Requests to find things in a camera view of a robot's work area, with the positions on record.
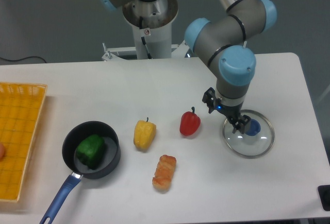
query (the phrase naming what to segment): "green toy vegetable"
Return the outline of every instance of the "green toy vegetable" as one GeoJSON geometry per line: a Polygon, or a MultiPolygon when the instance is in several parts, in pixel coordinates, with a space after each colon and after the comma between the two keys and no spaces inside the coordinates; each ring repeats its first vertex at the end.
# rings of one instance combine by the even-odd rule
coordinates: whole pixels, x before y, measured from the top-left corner
{"type": "Polygon", "coordinates": [[[96,169],[103,157],[104,147],[104,139],[94,134],[79,144],[76,150],[76,156],[88,168],[96,169]]]}

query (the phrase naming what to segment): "red bell pepper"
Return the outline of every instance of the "red bell pepper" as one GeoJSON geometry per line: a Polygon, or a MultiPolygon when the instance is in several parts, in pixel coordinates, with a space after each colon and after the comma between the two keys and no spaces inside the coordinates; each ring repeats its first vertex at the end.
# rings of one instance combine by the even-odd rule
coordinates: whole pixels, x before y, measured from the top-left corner
{"type": "Polygon", "coordinates": [[[185,136],[193,135],[201,124],[201,119],[195,114],[195,107],[192,112],[186,112],[182,115],[180,123],[180,133],[185,136]]]}

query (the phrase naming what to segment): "black object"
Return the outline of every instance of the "black object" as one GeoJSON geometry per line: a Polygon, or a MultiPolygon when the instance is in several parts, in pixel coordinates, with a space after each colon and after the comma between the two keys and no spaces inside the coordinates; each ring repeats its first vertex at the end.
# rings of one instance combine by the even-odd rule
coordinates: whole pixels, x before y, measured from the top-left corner
{"type": "Polygon", "coordinates": [[[23,61],[25,59],[29,59],[29,58],[39,58],[41,59],[44,63],[47,63],[47,61],[42,58],[42,57],[39,57],[39,56],[29,56],[29,57],[25,57],[25,58],[21,58],[21,59],[6,59],[6,58],[2,58],[0,57],[1,60],[4,60],[4,61],[8,61],[8,62],[19,62],[19,61],[23,61]]]}
{"type": "Polygon", "coordinates": [[[109,125],[99,121],[88,121],[73,128],[69,132],[67,137],[64,139],[62,147],[62,156],[68,168],[70,168],[76,174],[84,175],[84,178],[87,179],[99,179],[111,173],[118,165],[120,155],[121,153],[117,134],[109,125]],[[117,150],[114,154],[113,159],[105,167],[97,167],[95,170],[92,170],[92,172],[86,173],[80,171],[77,168],[77,165],[75,163],[75,151],[78,145],[84,139],[93,134],[112,139],[117,146],[117,150]]]}
{"type": "Polygon", "coordinates": [[[250,129],[251,118],[247,115],[242,116],[240,113],[243,103],[234,107],[225,106],[221,104],[221,99],[216,97],[215,90],[213,88],[209,88],[204,93],[202,102],[206,103],[208,113],[213,112],[213,110],[217,110],[221,114],[225,115],[229,123],[234,128],[233,133],[238,130],[241,134],[244,134],[250,129]]]}
{"type": "Polygon", "coordinates": [[[254,221],[251,224],[300,224],[300,220],[263,220],[263,221],[254,221]]]}
{"type": "Polygon", "coordinates": [[[323,209],[330,211],[330,185],[320,185],[318,191],[323,209]]]}

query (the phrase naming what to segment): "yellow bell pepper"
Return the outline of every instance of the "yellow bell pepper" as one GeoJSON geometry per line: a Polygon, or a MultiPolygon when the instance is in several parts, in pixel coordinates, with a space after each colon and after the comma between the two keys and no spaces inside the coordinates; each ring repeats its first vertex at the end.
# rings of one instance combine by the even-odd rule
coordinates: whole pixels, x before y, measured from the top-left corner
{"type": "Polygon", "coordinates": [[[156,135],[156,125],[146,121],[139,120],[134,130],[134,145],[139,148],[146,150],[149,148],[156,135]]]}

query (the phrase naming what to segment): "robotic arm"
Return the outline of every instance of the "robotic arm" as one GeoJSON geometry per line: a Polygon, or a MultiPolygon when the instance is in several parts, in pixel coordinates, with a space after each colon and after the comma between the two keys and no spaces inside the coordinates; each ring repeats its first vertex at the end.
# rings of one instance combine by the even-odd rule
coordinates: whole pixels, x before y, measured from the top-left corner
{"type": "MultiPolygon", "coordinates": [[[[176,0],[102,0],[113,10],[123,6],[132,25],[138,58],[171,57],[171,23],[178,5],[176,0]]],[[[217,78],[216,90],[209,88],[202,101],[209,113],[225,115],[242,134],[255,135],[251,119],[240,110],[254,76],[256,58],[251,50],[238,44],[266,31],[277,19],[270,0],[220,0],[227,17],[211,23],[205,18],[192,22],[185,41],[217,78]]]]}
{"type": "Polygon", "coordinates": [[[170,58],[172,22],[178,12],[176,0],[102,0],[111,11],[123,7],[133,29],[138,59],[170,58]]]}
{"type": "Polygon", "coordinates": [[[256,58],[251,50],[238,44],[273,26],[277,11],[270,0],[220,0],[228,16],[211,23],[205,18],[192,22],[185,41],[193,52],[217,77],[216,91],[209,88],[203,102],[209,113],[217,110],[225,115],[242,134],[255,135],[251,119],[240,110],[254,76],[256,58]]]}

